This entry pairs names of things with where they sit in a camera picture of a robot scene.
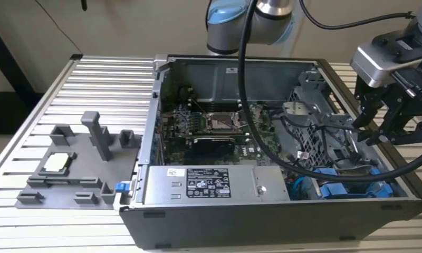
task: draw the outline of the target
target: warning label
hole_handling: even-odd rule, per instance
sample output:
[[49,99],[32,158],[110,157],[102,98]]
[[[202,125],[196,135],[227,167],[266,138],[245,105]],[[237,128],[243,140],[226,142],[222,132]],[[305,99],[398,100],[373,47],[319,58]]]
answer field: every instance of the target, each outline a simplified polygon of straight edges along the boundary
[[188,198],[231,198],[229,169],[187,169]]

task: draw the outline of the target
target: green circuit board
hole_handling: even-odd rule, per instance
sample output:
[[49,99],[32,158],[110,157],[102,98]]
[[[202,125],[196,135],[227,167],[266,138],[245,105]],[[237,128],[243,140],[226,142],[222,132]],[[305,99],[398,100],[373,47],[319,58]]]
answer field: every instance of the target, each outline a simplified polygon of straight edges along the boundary
[[[278,136],[262,105],[250,106],[251,117],[259,129],[265,144],[278,156],[286,159]],[[249,126],[242,111],[237,112],[190,112],[183,108],[163,114],[164,164],[166,165],[275,165],[261,150],[249,134]],[[198,153],[198,141],[221,140],[229,143],[229,152]]]

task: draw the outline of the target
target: aluminum table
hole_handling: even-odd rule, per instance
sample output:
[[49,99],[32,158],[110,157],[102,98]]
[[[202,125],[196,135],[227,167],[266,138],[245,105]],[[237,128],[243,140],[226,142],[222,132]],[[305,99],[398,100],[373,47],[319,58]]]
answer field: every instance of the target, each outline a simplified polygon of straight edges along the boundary
[[[100,124],[110,132],[132,129],[143,134],[152,87],[152,59],[84,56],[70,60],[37,107],[0,155],[0,252],[143,252],[114,210],[16,209],[16,196],[36,170],[55,124],[70,124],[74,132],[87,132],[80,123],[87,110],[100,112]],[[356,72],[347,64],[331,64],[354,91]],[[381,111],[377,123],[385,110]],[[412,161],[422,144],[398,148]],[[422,179],[422,167],[417,170]],[[361,242],[301,245],[243,246],[170,251],[190,252],[358,252],[422,253],[422,214],[396,221]]]

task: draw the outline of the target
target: computer chassis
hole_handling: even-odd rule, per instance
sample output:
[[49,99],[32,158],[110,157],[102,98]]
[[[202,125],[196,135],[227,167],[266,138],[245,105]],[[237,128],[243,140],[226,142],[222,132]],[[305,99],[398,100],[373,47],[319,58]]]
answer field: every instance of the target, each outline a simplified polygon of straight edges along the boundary
[[270,161],[247,116],[277,155],[310,170],[376,174],[405,165],[390,143],[369,147],[356,132],[322,128],[349,126],[360,106],[325,60],[249,57],[246,65],[251,115],[241,113],[235,57],[156,57],[138,179],[118,200],[143,249],[354,241],[422,212],[413,172],[342,184]]

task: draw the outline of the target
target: motherboard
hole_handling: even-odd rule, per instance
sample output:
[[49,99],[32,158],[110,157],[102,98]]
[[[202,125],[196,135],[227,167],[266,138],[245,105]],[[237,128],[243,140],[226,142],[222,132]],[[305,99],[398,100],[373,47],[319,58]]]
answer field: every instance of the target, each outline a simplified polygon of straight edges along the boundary
[[[166,165],[275,165],[250,136],[242,110],[207,112],[194,102],[195,108],[180,104],[163,116],[163,142]],[[287,152],[275,133],[269,110],[262,103],[250,106],[261,136],[270,150],[286,159]]]

